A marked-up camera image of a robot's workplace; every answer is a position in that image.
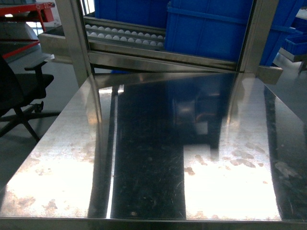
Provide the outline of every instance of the office chair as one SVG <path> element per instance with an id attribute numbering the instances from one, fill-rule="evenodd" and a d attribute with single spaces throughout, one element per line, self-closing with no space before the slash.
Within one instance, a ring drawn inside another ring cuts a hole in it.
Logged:
<path id="1" fill-rule="evenodd" d="M 21 110 L 22 107 L 29 105 L 34 99 L 46 97 L 46 87 L 53 81 L 54 77 L 50 74 L 42 73 L 41 68 L 46 64 L 44 59 L 40 59 L 33 65 L 24 68 L 26 71 L 34 70 L 35 73 L 14 74 L 10 66 L 0 55 L 0 122 L 9 122 L 0 129 L 0 137 L 18 124 L 23 124 L 38 142 L 39 137 L 28 121 L 59 115 L 58 112 L 42 113 L 43 102 L 31 105 L 31 107 L 24 111 Z M 2 117 L 11 109 L 15 111 L 16 115 Z"/>

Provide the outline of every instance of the stainless steel tabletop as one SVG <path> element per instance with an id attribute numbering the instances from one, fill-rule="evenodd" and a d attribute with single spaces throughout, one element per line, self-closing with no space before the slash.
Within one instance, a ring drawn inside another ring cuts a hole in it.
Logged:
<path id="1" fill-rule="evenodd" d="M 305 229 L 306 134 L 253 74 L 97 75 L 2 190 L 0 227 Z"/>

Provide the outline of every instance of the chair base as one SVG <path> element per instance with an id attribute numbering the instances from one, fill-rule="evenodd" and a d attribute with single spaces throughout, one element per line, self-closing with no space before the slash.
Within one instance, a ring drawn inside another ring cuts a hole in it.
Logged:
<path id="1" fill-rule="evenodd" d="M 29 133 L 34 137 L 34 139 L 38 142 L 40 138 L 37 136 L 35 131 L 29 124 L 29 120 L 44 118 L 44 117 L 51 117 L 51 116 L 58 116 L 60 112 L 52 112 L 52 113 L 32 113 L 34 110 L 37 109 L 39 105 L 35 104 L 32 105 L 30 108 L 22 111 L 21 108 L 14 108 L 16 115 L 1 117 L 0 122 L 9 122 L 5 127 L 0 129 L 0 137 L 4 136 L 6 133 L 11 131 L 14 127 L 19 124 L 23 124 Z"/>

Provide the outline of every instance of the chair armrest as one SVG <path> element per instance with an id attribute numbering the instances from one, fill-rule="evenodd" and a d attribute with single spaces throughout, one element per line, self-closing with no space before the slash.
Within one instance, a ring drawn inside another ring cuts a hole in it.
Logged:
<path id="1" fill-rule="evenodd" d="M 31 70 L 37 70 L 42 68 L 43 65 L 45 65 L 47 62 L 45 61 L 47 57 L 41 57 L 38 60 L 35 60 L 32 62 L 29 66 L 25 67 L 24 70 L 31 71 Z"/>

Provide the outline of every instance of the blue bin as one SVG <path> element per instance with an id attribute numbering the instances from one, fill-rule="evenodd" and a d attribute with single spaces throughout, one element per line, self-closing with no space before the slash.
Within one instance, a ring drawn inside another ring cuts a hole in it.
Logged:
<path id="1" fill-rule="evenodd" d="M 296 17 L 291 26 L 294 28 L 307 27 L 307 20 Z"/>
<path id="2" fill-rule="evenodd" d="M 279 49 L 283 46 L 286 37 L 294 32 L 294 28 L 273 25 L 263 50 L 260 65 L 270 66 L 273 63 Z"/>
<path id="3" fill-rule="evenodd" d="M 247 19 L 168 8 L 165 49 L 238 61 Z"/>
<path id="4" fill-rule="evenodd" d="M 283 48 L 293 55 L 307 54 L 307 35 L 288 37 Z"/>
<path id="5" fill-rule="evenodd" d="M 174 8 L 245 20 L 252 3 L 253 0 L 171 0 Z"/>
<path id="6" fill-rule="evenodd" d="M 304 0 L 279 0 L 272 25 L 291 26 L 303 3 Z"/>
<path id="7" fill-rule="evenodd" d="M 248 19 L 252 0 L 171 0 L 172 7 L 194 12 Z M 273 25 L 291 26 L 304 0 L 280 0 Z"/>
<path id="8" fill-rule="evenodd" d="M 95 17 L 166 28 L 169 0 L 95 0 Z"/>
<path id="9" fill-rule="evenodd" d="M 123 70 L 112 70 L 111 71 L 111 74 L 127 74 L 127 73 L 130 73 L 130 72 L 123 71 Z"/>

